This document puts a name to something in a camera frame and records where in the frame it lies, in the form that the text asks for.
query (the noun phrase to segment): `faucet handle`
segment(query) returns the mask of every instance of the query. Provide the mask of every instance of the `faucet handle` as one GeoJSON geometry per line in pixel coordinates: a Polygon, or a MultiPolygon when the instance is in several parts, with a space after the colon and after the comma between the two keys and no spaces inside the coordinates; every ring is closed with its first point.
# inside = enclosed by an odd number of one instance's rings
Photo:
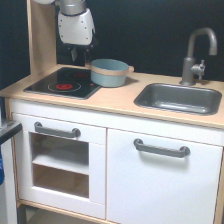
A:
{"type": "Polygon", "coordinates": [[[204,75],[205,71],[205,61],[202,60],[201,64],[196,64],[191,68],[191,72],[195,75],[199,76],[199,79],[202,79],[202,76],[204,75]]]}
{"type": "Polygon", "coordinates": [[[199,79],[202,79],[202,76],[205,74],[205,60],[201,60],[201,64],[199,65],[198,69],[198,76],[199,79]]]}

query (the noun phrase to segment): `wooden countertop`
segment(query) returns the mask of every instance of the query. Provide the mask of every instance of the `wooden countertop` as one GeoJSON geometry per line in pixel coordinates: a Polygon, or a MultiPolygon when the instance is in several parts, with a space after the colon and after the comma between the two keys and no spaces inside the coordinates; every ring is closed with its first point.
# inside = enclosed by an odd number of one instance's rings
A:
{"type": "Polygon", "coordinates": [[[26,93],[23,91],[26,87],[61,67],[72,66],[57,65],[41,76],[35,78],[28,76],[0,91],[0,96],[224,129],[224,82],[198,81],[195,85],[195,87],[199,88],[217,90],[223,95],[218,113],[209,116],[146,109],[133,103],[134,99],[148,84],[165,83],[179,85],[180,77],[130,73],[124,86],[119,88],[101,88],[87,100],[26,93]]]}

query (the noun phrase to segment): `pot handle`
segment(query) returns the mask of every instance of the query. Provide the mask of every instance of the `pot handle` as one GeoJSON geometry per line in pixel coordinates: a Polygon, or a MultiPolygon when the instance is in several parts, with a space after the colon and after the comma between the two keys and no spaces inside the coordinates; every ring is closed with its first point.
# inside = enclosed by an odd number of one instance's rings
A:
{"type": "Polygon", "coordinates": [[[90,62],[86,62],[85,63],[85,68],[91,69],[91,63],[90,62]]]}
{"type": "MultiPolygon", "coordinates": [[[[91,69],[91,63],[87,62],[85,63],[85,67],[88,68],[88,69],[91,69]]],[[[128,71],[129,72],[134,72],[135,71],[135,68],[133,66],[128,66],[128,71]]]]}
{"type": "Polygon", "coordinates": [[[134,68],[134,66],[129,66],[129,72],[134,72],[135,71],[135,68],[134,68]]]}

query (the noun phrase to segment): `door handle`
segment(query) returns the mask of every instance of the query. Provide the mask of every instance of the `door handle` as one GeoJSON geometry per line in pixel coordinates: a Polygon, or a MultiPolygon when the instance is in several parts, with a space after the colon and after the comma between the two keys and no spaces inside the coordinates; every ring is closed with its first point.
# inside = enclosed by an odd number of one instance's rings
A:
{"type": "Polygon", "coordinates": [[[81,132],[79,129],[74,128],[71,132],[57,130],[57,129],[51,129],[51,128],[45,128],[42,126],[40,122],[36,122],[34,124],[35,131],[41,134],[47,134],[47,135],[54,135],[57,137],[64,137],[64,138],[77,138],[81,135],[81,132]]]}
{"type": "Polygon", "coordinates": [[[190,155],[190,149],[186,146],[182,146],[179,150],[166,149],[161,147],[155,147],[151,145],[144,145],[141,139],[135,139],[134,145],[138,151],[148,152],[158,155],[171,156],[177,158],[184,158],[190,155]]]}

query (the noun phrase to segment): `oven window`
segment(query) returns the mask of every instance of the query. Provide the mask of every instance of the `oven window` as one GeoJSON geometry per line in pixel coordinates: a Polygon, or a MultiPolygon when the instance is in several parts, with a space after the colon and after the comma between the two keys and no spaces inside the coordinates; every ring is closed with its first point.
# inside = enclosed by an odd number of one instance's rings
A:
{"type": "Polygon", "coordinates": [[[89,198],[89,144],[30,133],[34,186],[89,198]]]}

